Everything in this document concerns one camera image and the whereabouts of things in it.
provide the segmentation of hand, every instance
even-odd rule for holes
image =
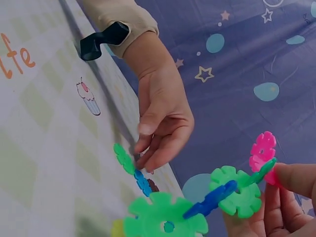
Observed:
[[[137,168],[152,172],[172,160],[188,141],[194,118],[176,65],[159,38],[141,35],[124,59],[139,78],[139,140],[135,152],[149,148]]]
[[[315,237],[316,219],[303,213],[294,193],[311,198],[316,208],[316,165],[277,164],[278,188],[267,184],[262,207],[250,219],[224,214],[229,237]]]

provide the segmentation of yellow toy piece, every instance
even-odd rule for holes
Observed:
[[[123,230],[123,220],[115,220],[113,221],[111,237],[125,237]]]

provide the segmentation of orange text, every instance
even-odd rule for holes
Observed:
[[[1,33],[1,38],[2,38],[2,40],[4,42],[4,44],[5,44],[6,49],[8,50],[8,53],[6,54],[6,56],[13,60],[17,70],[20,72],[20,74],[23,74],[23,71],[22,71],[20,65],[18,64],[18,62],[16,61],[16,58],[15,58],[16,55],[17,55],[17,52],[10,48],[10,45],[9,45],[10,44],[10,40],[9,40],[9,38],[3,33]],[[32,68],[32,67],[35,66],[35,62],[31,62],[30,53],[28,52],[28,50],[26,48],[21,48],[20,49],[20,57],[22,58],[22,61],[25,64],[25,66],[27,66],[29,68]],[[8,78],[8,79],[12,78],[12,76],[13,76],[12,70],[8,69],[8,68],[6,68],[4,66],[1,57],[0,57],[0,68],[2,69],[2,71],[3,71],[3,73],[4,73],[6,78]]]

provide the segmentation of beige sleeve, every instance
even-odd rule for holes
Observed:
[[[157,22],[134,0],[83,0],[83,8],[99,31],[104,31],[115,21],[129,27],[129,35],[122,44],[109,45],[119,58],[123,57],[127,47],[144,32],[152,31],[159,34]]]

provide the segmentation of plastic toy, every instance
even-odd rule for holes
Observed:
[[[111,237],[125,237],[123,230],[123,220],[119,219],[113,221]]]
[[[244,186],[250,176],[242,170],[236,172],[233,166],[223,166],[211,173],[210,189],[215,190],[230,180],[236,180],[238,192],[233,192],[226,199],[219,202],[218,206],[229,215],[238,213],[239,218],[249,218],[261,207],[260,189],[256,183]]]
[[[171,194],[152,192],[156,187],[154,182],[135,170],[137,184],[152,204],[140,197],[130,205],[129,212],[135,217],[125,218],[125,237],[195,237],[196,233],[205,234],[208,232],[205,216],[217,207],[229,215],[237,213],[239,218],[251,217],[262,204],[258,183],[265,179],[270,184],[277,184],[273,171],[277,162],[275,146],[272,133],[260,134],[250,152],[249,164],[254,173],[237,172],[235,167],[227,165],[215,169],[210,175],[211,192],[203,202],[194,205],[180,197],[172,204]],[[116,154],[123,153],[121,147],[115,148]]]
[[[138,187],[143,191],[143,194],[147,197],[153,192],[147,179],[145,179],[142,172],[139,170],[135,170],[134,178],[136,179],[136,183]]]
[[[135,165],[131,157],[126,153],[122,145],[115,143],[113,150],[117,156],[119,163],[123,166],[125,171],[131,175],[135,174]]]
[[[245,184],[245,186],[249,186],[253,183],[259,184],[266,175],[268,174],[273,174],[274,172],[272,171],[274,165],[277,162],[277,158],[272,158],[271,160],[269,160],[268,162],[266,162],[261,169],[258,172],[255,172],[250,179],[247,181],[247,183]]]
[[[153,180],[147,179],[150,188],[152,189],[153,192],[159,192],[159,188],[156,186]]]
[[[149,198],[152,204],[139,197],[129,206],[129,212],[137,215],[138,219],[124,219],[126,237],[195,237],[196,233],[208,232],[207,221],[202,214],[188,220],[182,217],[193,206],[188,200],[178,197],[173,204],[172,195],[162,192],[151,193]],[[168,233],[163,227],[166,222],[170,223]]]
[[[260,134],[256,142],[252,146],[250,151],[252,156],[249,159],[249,165],[253,172],[258,172],[266,162],[275,156],[276,151],[274,147],[277,145],[276,138],[268,131]],[[271,185],[277,184],[276,175],[273,170],[267,173],[264,179]]]
[[[235,180],[228,181],[225,185],[217,187],[215,190],[211,191],[208,195],[205,196],[203,202],[197,202],[184,213],[183,218],[189,219],[192,216],[197,215],[198,213],[208,216],[212,210],[218,207],[218,203],[229,195],[231,195],[237,189],[237,182]]]

